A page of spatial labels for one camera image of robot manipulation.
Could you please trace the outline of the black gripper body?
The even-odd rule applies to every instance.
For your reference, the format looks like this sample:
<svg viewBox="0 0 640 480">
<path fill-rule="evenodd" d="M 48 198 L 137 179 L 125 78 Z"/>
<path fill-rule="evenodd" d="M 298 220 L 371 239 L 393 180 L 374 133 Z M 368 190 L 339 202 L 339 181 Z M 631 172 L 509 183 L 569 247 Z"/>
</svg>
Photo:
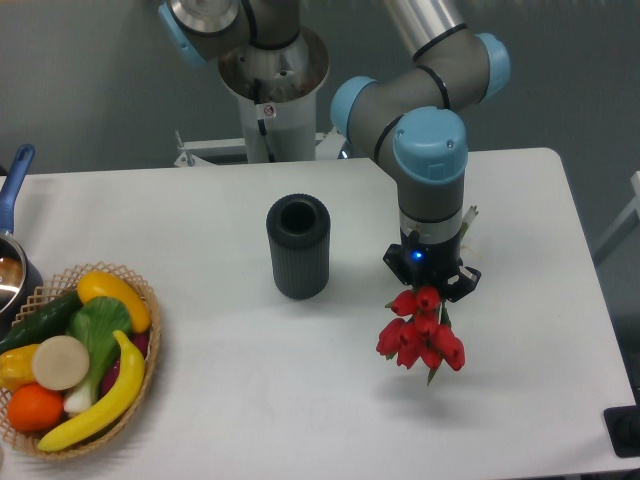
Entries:
<svg viewBox="0 0 640 480">
<path fill-rule="evenodd" d="M 460 257 L 461 234 L 463 227 L 455 224 L 457 231 L 452 234 L 420 231 L 419 227 L 428 224 L 402 224 L 400 229 L 400 245 L 413 251 L 415 290 L 423 286 L 434 287 L 440 296 L 446 299 L 447 280 L 458 273 L 460 268 L 471 268 L 463 265 Z"/>
</svg>

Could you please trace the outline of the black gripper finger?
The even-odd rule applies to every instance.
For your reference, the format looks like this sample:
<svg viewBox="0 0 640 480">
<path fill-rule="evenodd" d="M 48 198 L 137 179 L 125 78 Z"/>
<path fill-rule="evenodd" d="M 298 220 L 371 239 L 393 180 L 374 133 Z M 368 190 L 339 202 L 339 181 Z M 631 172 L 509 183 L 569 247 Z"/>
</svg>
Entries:
<svg viewBox="0 0 640 480">
<path fill-rule="evenodd" d="M 410 248 L 391 244 L 383 256 L 383 261 L 403 285 L 414 285 L 414 259 Z"/>
<path fill-rule="evenodd" d="M 447 280 L 446 299 L 457 302 L 472 293 L 481 278 L 481 272 L 474 268 L 460 268 L 458 273 Z"/>
</svg>

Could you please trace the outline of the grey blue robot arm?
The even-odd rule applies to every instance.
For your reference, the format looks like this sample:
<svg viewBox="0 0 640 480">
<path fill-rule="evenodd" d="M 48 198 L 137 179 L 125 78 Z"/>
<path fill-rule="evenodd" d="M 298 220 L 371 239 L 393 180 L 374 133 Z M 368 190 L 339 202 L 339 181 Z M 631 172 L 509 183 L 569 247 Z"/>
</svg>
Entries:
<svg viewBox="0 0 640 480">
<path fill-rule="evenodd" d="M 470 32 L 452 1 L 386 7 L 411 69 L 386 83 L 346 81 L 330 118 L 396 183 L 400 242 L 388 248 L 386 265 L 402 283 L 433 286 L 455 302 L 480 279 L 460 257 L 468 148 L 459 112 L 506 85 L 510 59 L 494 36 Z M 217 62 L 238 101 L 249 162 L 315 158 L 316 93 L 329 57 L 302 25 L 298 2 L 164 1 L 158 13 L 186 62 Z"/>
</svg>

